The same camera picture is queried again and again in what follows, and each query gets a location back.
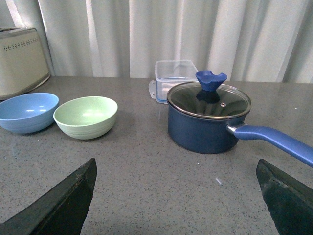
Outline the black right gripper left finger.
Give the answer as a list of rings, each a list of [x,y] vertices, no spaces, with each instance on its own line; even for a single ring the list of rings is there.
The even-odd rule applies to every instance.
[[[2,235],[78,235],[97,176],[91,158],[30,206],[0,225]]]

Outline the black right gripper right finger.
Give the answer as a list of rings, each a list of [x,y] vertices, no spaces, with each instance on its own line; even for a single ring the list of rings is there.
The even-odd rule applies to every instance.
[[[256,176],[278,233],[311,235],[313,190],[264,159],[257,164]]]

